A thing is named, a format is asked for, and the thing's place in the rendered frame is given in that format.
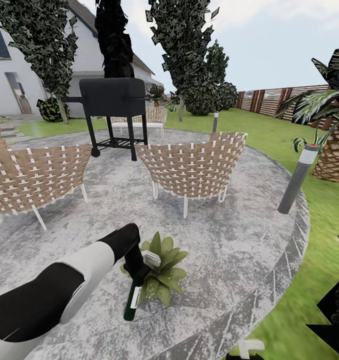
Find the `insectifuge atomizer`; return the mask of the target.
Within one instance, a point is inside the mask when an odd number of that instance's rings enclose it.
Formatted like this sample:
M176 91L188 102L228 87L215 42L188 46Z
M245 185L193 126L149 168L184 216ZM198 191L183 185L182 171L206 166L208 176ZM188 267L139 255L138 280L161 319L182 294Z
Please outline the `insectifuge atomizer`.
M138 278L136 276L134 276L132 279L133 279L133 282L132 282L132 285L130 288L130 293L128 296L128 301L127 301L125 313L123 316L123 318L127 322L133 321L133 319L135 317L137 306L139 305L139 302L140 302L142 290L143 290L142 285L141 285L140 281L138 280Z

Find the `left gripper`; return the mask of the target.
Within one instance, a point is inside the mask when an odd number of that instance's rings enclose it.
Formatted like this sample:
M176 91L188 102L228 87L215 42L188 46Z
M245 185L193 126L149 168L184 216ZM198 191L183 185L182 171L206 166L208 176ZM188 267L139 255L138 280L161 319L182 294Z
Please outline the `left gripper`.
M125 259L123 264L124 270L128 271L131 276L136 277L140 282L143 282L146 276L151 272L151 267L143 261L142 253L132 259Z

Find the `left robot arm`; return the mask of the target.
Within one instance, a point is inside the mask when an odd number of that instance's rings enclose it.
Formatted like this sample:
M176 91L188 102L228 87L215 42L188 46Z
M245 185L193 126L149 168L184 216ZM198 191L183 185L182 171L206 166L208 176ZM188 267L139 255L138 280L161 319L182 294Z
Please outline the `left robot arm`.
M138 227L128 223L89 246L55 260L35 279L0 295L0 360L24 360L58 324L71 321L114 266L143 282L160 256L140 251Z

